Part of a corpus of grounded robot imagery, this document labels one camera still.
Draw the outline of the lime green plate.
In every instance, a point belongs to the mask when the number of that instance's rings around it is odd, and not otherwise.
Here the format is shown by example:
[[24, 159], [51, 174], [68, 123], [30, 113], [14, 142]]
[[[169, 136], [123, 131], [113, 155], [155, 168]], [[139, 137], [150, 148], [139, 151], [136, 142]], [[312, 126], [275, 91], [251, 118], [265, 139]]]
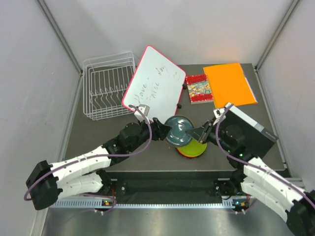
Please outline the lime green plate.
[[207, 144], [201, 144], [196, 140], [192, 140], [188, 145], [178, 147], [177, 151], [184, 157], [197, 158], [202, 155], [207, 148]]

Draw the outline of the dark green plate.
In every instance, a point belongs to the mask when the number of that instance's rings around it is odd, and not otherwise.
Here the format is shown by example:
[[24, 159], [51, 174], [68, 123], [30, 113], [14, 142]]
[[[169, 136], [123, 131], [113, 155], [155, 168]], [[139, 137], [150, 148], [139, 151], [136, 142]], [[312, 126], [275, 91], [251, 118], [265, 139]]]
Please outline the dark green plate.
[[174, 147], [183, 147], [188, 145], [192, 137], [186, 133], [187, 130], [193, 129], [194, 125], [190, 119], [185, 116], [172, 116], [164, 123], [171, 127], [165, 140]]

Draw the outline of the orange plate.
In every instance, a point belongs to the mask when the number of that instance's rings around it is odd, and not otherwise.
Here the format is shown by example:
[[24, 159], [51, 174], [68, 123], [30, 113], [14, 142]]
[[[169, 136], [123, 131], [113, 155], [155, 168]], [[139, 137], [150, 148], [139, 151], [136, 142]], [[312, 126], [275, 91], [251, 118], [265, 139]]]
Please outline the orange plate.
[[204, 149], [190, 149], [190, 148], [183, 148], [183, 147], [178, 147], [177, 148], [177, 152], [188, 159], [194, 159], [194, 158], [198, 158], [199, 156], [201, 156], [205, 150]]

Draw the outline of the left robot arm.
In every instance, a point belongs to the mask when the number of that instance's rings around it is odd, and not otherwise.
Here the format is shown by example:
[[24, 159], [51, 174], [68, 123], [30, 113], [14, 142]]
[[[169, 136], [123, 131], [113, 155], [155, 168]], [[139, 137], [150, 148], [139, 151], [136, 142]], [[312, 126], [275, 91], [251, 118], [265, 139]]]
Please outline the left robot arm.
[[52, 206], [57, 200], [69, 196], [111, 191], [111, 179], [105, 168], [119, 164], [130, 156], [138, 155], [142, 144], [166, 138], [171, 126], [153, 121], [138, 121], [127, 124], [119, 134], [94, 150], [72, 159], [36, 164], [26, 180], [28, 188], [25, 201], [31, 201], [35, 210]]

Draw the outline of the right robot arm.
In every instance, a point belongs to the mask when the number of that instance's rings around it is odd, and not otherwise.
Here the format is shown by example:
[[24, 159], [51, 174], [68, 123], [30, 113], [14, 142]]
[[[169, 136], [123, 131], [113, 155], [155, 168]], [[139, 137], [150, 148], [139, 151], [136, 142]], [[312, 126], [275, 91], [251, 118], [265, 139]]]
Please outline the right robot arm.
[[307, 192], [268, 167], [257, 155], [277, 138], [254, 120], [219, 121], [214, 118], [186, 134], [200, 143], [211, 142], [235, 169], [230, 190], [251, 195], [273, 210], [296, 236], [315, 234], [315, 192]]

